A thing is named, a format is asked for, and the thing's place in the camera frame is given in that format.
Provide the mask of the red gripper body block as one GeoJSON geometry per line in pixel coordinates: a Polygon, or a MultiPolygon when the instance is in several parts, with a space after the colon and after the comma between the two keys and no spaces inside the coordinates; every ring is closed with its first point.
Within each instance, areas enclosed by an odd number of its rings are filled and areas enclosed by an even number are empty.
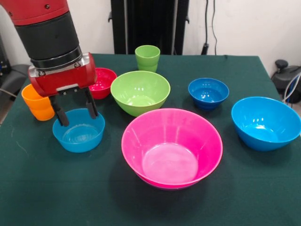
{"type": "Polygon", "coordinates": [[[57,95],[59,92],[79,88],[83,89],[96,82],[95,61],[91,53],[65,68],[40,74],[40,70],[31,65],[28,77],[37,93],[42,97],[57,95]]]}

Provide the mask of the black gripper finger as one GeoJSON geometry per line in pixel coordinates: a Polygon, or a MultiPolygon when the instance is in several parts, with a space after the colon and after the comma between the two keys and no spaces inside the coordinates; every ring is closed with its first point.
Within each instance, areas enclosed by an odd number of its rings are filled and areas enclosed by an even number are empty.
{"type": "Polygon", "coordinates": [[[85,96],[86,96],[86,99],[87,99],[86,107],[89,111],[90,117],[92,119],[96,119],[98,117],[98,111],[97,111],[94,99],[91,95],[91,92],[90,92],[89,89],[84,89],[84,92],[85,92],[85,96]]]}
{"type": "Polygon", "coordinates": [[[53,96],[49,96],[49,100],[51,103],[51,106],[57,116],[57,119],[60,123],[61,126],[69,126],[69,120],[67,118],[67,115],[65,114],[64,110],[62,109],[62,107],[59,105],[57,98],[59,97],[59,95],[53,95],[53,96]]]}

